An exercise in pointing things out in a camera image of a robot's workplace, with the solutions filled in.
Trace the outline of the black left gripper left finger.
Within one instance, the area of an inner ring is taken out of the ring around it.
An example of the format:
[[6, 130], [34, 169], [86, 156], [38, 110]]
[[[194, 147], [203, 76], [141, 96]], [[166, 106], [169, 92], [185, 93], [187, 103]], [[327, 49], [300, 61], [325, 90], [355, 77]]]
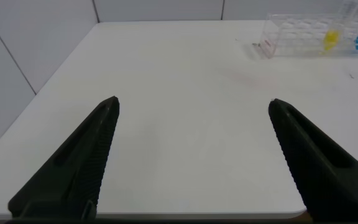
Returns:
[[11, 198], [13, 218], [95, 218], [119, 109], [100, 102]]

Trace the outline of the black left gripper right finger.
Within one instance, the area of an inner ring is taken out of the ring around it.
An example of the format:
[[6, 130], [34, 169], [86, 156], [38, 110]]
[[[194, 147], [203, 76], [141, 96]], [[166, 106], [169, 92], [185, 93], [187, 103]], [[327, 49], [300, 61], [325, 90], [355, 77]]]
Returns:
[[291, 104], [274, 99], [268, 115], [312, 219], [358, 222], [358, 160]]

